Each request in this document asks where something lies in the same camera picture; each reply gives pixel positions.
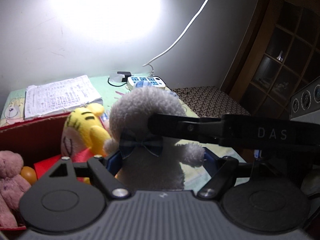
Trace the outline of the yellow tiger plush red shirt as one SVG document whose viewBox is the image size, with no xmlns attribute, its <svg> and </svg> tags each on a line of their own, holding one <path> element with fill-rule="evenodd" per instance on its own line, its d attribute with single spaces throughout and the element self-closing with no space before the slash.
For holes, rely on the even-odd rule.
<svg viewBox="0 0 320 240">
<path fill-rule="evenodd" d="M 61 155 L 74 163 L 85 163 L 94 155 L 107 156 L 104 142 L 111 136 L 101 121 L 103 114 L 104 107 L 99 103 L 72 110 L 63 126 Z"/>
</svg>

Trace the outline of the white bunny plush blue bow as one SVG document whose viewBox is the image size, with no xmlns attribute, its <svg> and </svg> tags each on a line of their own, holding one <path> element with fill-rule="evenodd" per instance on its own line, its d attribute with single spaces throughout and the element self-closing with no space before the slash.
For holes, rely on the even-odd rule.
<svg viewBox="0 0 320 240">
<path fill-rule="evenodd" d="M 195 143 L 152 134 L 148 119 L 155 113 L 185 116 L 177 97 L 153 86 L 134 88 L 113 104 L 109 116 L 110 139 L 106 153 L 120 152 L 123 166 L 117 179 L 131 191 L 182 190 L 182 164 L 200 167 L 204 149 Z"/>
</svg>

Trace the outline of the patterned brown cloth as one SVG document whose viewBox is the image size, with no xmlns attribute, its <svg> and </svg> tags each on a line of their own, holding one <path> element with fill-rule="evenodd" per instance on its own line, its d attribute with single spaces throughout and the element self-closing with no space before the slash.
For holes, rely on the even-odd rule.
<svg viewBox="0 0 320 240">
<path fill-rule="evenodd" d="M 174 88 L 172 91 L 199 117 L 250 115 L 239 103 L 215 86 Z"/>
</svg>

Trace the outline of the red cardboard box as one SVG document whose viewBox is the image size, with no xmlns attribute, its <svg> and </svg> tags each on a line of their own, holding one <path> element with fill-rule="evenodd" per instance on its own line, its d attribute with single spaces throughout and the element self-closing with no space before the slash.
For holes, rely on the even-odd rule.
<svg viewBox="0 0 320 240">
<path fill-rule="evenodd" d="M 66 118 L 67 114 L 59 114 L 1 127 L 1 151 L 18 153 L 23 159 L 23 166 L 33 168 L 39 180 L 61 155 L 61 137 Z M 1 230 L 25 229 L 19 211 L 13 213 L 18 227 Z"/>
</svg>

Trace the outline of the orange ball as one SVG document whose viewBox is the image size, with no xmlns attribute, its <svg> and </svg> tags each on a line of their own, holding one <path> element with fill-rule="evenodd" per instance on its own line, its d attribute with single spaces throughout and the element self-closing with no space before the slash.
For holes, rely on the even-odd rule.
<svg viewBox="0 0 320 240">
<path fill-rule="evenodd" d="M 37 175 L 33 168 L 24 166 L 20 175 L 30 184 L 33 185 L 37 182 Z"/>
</svg>

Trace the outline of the handwritten paper notebook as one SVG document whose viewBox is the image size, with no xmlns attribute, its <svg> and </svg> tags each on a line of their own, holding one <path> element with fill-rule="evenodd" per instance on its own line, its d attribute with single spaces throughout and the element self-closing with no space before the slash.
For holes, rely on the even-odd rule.
<svg viewBox="0 0 320 240">
<path fill-rule="evenodd" d="M 25 92 L 26 120 L 70 112 L 90 103 L 103 104 L 103 99 L 87 75 L 45 85 L 31 85 Z"/>
</svg>

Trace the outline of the dark wooden cabinet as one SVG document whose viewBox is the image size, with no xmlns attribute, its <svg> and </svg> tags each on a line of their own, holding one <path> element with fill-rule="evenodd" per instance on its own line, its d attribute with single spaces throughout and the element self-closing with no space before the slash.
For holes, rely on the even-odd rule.
<svg viewBox="0 0 320 240">
<path fill-rule="evenodd" d="M 287 118 L 319 76 L 319 0 L 258 0 L 222 90 L 251 115 Z"/>
</svg>

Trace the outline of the pink plush toy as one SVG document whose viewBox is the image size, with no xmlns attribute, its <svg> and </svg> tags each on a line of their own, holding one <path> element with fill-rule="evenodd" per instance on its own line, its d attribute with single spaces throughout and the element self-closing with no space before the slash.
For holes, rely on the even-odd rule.
<svg viewBox="0 0 320 240">
<path fill-rule="evenodd" d="M 24 162 L 18 153 L 1 151 L 1 228 L 18 227 L 13 212 L 19 210 L 30 183 L 21 176 Z"/>
</svg>

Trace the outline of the white blue power strip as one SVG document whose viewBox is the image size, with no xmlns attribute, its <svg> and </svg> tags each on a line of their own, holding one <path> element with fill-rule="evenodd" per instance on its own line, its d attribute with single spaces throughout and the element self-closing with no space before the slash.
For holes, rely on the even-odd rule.
<svg viewBox="0 0 320 240">
<path fill-rule="evenodd" d="M 165 89 L 165 82 L 157 76 L 153 77 L 142 77 L 142 76 L 130 76 L 127 79 L 127 87 L 129 90 L 140 87 L 157 87 L 160 89 Z"/>
</svg>

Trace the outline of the black charger adapter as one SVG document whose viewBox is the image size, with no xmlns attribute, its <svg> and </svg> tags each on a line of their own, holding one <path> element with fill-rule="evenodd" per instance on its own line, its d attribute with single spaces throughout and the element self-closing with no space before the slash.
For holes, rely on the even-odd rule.
<svg viewBox="0 0 320 240">
<path fill-rule="evenodd" d="M 127 83 L 129 77 L 131 77 L 131 72 L 121 72 L 113 73 L 109 76 L 107 82 L 113 87 L 122 87 Z"/>
</svg>

